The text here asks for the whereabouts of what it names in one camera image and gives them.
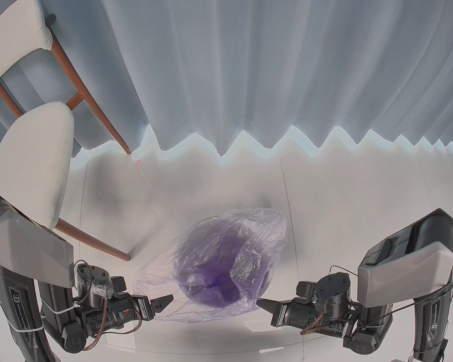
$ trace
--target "translucent plastic bag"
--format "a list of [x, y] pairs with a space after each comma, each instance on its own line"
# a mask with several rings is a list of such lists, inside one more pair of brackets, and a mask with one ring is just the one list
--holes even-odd
[[134, 291], [173, 293], [174, 301], [156, 315], [160, 320], [201, 322], [246, 313], [257, 308], [286, 241], [280, 212], [232, 210], [173, 240], [138, 272]]

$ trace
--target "curtain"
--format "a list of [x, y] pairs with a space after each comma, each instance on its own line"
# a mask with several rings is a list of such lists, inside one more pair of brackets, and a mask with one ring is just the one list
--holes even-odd
[[[1, 3], [12, 0], [0, 0]], [[453, 139], [453, 1], [43, 0], [54, 32], [130, 148], [151, 125], [220, 155], [245, 130], [272, 148], [291, 125], [320, 147], [334, 126], [411, 143]], [[0, 11], [7, 6], [0, 5]], [[51, 54], [3, 82], [25, 110], [75, 91]], [[75, 148], [109, 134], [76, 108]], [[0, 106], [0, 122], [14, 119]]]

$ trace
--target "floor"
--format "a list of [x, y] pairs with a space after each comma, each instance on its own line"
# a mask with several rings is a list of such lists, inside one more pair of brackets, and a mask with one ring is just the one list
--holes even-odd
[[[123, 275], [131, 291], [134, 274], [194, 223], [233, 208], [278, 209], [287, 218], [289, 241], [264, 297], [284, 300], [294, 297], [299, 280], [317, 281], [332, 264], [356, 269], [371, 246], [430, 211], [453, 214], [452, 180], [452, 144], [422, 140], [413, 147], [403, 137], [390, 143], [370, 131], [356, 145], [335, 128], [317, 149], [292, 128], [272, 150], [242, 133], [219, 157], [197, 135], [163, 152], [148, 129], [131, 156], [108, 143], [72, 159], [61, 217], [131, 254], [126, 263], [67, 238], [75, 260]], [[356, 294], [352, 276], [353, 299]], [[413, 313], [395, 314], [383, 345], [370, 356], [342, 348], [340, 339], [302, 339], [296, 329], [274, 329], [263, 310], [205, 323], [152, 321], [134, 335], [102, 337], [83, 356], [50, 343], [62, 362], [384, 362], [407, 359]], [[22, 361], [4, 319], [0, 314], [0, 361]], [[445, 361], [452, 362], [453, 353]]]

